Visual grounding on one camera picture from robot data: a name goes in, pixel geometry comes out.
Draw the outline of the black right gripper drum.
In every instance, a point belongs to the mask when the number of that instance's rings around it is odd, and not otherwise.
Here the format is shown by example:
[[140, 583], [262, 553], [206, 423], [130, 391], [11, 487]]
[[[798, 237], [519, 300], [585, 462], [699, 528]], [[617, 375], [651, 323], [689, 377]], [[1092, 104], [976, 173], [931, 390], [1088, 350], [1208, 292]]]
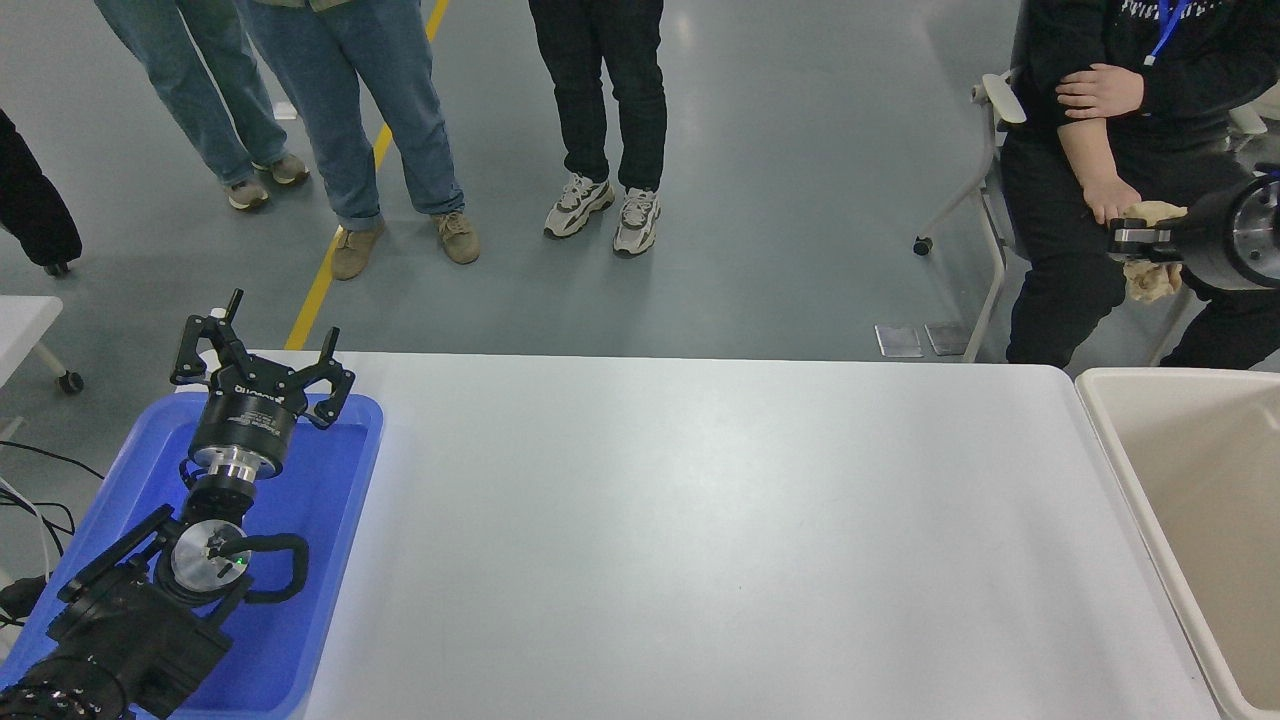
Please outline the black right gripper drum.
[[1251, 251], [1252, 182], [1206, 193], [1174, 223], [1171, 241], [1188, 270], [1220, 290], [1249, 290], [1245, 275]]

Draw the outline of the seated person's left hand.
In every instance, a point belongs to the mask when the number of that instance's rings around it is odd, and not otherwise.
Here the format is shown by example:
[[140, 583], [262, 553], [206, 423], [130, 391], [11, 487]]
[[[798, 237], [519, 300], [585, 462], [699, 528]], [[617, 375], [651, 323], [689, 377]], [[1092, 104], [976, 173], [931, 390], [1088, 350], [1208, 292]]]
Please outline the seated person's left hand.
[[1146, 96], [1146, 78], [1103, 63], [1064, 76], [1055, 87], [1065, 115], [1073, 120], [1108, 119], [1137, 111]]

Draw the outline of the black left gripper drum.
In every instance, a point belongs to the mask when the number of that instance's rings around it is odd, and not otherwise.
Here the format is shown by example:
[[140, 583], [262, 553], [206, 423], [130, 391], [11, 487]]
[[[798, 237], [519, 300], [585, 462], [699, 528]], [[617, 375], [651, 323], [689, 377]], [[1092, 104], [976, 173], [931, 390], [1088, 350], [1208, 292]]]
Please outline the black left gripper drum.
[[212, 468], [216, 454], [237, 447], [256, 455], [261, 468], [283, 468], [297, 419], [308, 404], [298, 387], [282, 387], [291, 373], [287, 366], [215, 370], [189, 459]]

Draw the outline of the seated person's right hand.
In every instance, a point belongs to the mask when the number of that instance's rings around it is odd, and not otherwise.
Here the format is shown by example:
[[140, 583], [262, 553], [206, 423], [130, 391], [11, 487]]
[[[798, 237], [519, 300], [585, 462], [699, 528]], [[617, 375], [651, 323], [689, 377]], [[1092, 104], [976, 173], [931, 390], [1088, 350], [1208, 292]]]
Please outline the seated person's right hand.
[[1123, 218], [1125, 211], [1143, 201], [1140, 193], [1117, 176], [1100, 176], [1082, 182], [1085, 205], [1094, 220], [1106, 227], [1111, 220]]

